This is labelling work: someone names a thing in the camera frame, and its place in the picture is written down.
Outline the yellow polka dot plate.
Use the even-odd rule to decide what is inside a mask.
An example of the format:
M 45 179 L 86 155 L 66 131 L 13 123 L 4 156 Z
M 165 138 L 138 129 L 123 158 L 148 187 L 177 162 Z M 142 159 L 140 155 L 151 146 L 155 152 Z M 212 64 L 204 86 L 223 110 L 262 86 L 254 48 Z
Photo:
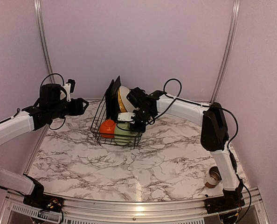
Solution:
M 118 105 L 119 105 L 120 111 L 127 112 L 127 110 L 124 106 L 124 103 L 122 101 L 122 98 L 121 98 L 120 90 L 118 90 L 117 97 L 118 97 Z

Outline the round brown rim floral plate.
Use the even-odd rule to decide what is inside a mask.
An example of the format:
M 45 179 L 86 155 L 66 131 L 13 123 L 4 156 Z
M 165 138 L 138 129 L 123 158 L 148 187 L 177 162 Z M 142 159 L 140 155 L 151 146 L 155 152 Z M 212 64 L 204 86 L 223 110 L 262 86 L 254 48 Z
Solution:
M 135 107 L 127 99 L 127 95 L 130 93 L 130 89 L 128 89 L 125 86 L 120 86 L 119 90 L 120 90 L 121 98 L 122 98 L 122 101 L 124 103 L 124 106 L 125 106 L 127 112 L 133 112 Z

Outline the light green mug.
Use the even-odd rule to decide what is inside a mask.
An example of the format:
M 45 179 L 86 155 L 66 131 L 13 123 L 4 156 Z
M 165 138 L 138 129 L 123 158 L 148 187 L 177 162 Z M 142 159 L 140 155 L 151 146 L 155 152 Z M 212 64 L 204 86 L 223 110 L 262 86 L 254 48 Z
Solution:
M 130 123 L 117 123 L 114 130 L 114 141 L 119 146 L 135 146 L 140 140 L 140 133 L 132 131 Z

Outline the black square floral plate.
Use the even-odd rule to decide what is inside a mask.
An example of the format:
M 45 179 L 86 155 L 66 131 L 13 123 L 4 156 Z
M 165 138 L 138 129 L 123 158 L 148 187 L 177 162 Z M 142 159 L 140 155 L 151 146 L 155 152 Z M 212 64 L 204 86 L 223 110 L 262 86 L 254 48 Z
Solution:
M 111 119 L 111 116 L 113 114 L 113 105 L 112 105 L 112 88 L 114 85 L 114 80 L 112 79 L 110 82 L 109 87 L 107 88 L 105 92 L 105 105 L 106 105 L 106 119 Z

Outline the white ceramic bowl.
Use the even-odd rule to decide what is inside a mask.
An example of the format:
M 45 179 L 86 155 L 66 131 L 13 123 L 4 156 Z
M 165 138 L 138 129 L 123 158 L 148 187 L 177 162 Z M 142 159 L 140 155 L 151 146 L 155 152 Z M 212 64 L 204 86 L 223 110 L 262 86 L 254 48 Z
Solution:
M 99 127 L 99 133 L 103 138 L 114 138 L 116 123 L 111 120 L 105 120 Z

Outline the brown grey metal-lined cup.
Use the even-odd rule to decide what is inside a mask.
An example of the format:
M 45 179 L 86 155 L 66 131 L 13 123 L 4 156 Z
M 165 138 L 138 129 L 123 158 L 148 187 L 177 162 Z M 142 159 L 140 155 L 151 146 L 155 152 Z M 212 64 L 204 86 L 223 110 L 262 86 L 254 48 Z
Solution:
M 217 166 L 213 166 L 207 172 L 203 183 L 207 188 L 215 188 L 220 182 L 222 178 Z

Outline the white square floral plate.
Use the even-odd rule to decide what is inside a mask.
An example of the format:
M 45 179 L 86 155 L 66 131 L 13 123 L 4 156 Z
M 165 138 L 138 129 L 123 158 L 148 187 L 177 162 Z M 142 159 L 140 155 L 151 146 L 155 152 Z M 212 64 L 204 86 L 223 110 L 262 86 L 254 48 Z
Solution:
M 118 105 L 118 90 L 121 86 L 120 76 L 117 77 L 113 86 L 113 116 L 115 119 L 118 118 L 118 113 L 120 111 Z

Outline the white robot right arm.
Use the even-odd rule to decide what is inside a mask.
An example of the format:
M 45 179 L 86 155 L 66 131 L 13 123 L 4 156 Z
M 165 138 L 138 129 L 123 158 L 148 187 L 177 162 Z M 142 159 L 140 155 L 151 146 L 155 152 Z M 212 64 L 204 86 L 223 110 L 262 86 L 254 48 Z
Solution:
M 234 191 L 238 188 L 240 179 L 235 158 L 230 151 L 232 138 L 228 134 L 224 116 L 226 109 L 219 103 L 197 103 L 163 91 L 155 91 L 149 95 L 139 95 L 131 91 L 126 98 L 134 106 L 130 122 L 136 128 L 145 129 L 146 125 L 165 113 L 198 125 L 201 128 L 201 145 L 213 156 L 221 174 L 223 189 L 229 191 L 221 197 L 220 205 L 230 209 L 238 202 L 238 194 Z

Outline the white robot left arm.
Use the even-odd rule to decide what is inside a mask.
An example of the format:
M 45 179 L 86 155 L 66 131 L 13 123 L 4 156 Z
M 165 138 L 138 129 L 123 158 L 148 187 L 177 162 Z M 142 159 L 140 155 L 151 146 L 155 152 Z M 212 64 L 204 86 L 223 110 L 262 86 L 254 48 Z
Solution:
M 14 116 L 0 121 L 0 146 L 25 133 L 50 125 L 54 119 L 83 115 L 88 106 L 88 101 L 77 98 L 70 101 L 63 99 L 50 106 L 26 107 Z M 31 202 L 39 208 L 48 204 L 48 197 L 43 194 L 44 187 L 26 175 L 0 168 L 0 188 L 11 189 L 29 196 Z

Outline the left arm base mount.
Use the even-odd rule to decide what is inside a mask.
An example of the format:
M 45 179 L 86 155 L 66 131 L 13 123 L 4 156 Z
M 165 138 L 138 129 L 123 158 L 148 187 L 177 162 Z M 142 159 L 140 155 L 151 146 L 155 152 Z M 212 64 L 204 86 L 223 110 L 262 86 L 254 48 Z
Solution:
M 23 203 L 43 211 L 61 212 L 63 198 L 45 194 L 44 187 L 38 185 L 34 187 L 30 195 L 24 196 Z

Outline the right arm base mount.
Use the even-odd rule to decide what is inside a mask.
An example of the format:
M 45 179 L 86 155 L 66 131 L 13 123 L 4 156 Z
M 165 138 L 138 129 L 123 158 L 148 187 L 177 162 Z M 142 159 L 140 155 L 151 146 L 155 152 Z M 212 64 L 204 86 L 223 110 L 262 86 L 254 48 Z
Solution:
M 207 213 L 212 214 L 243 207 L 245 205 L 242 196 L 243 187 L 244 184 L 240 183 L 234 191 L 223 190 L 222 196 L 208 197 L 204 201 Z

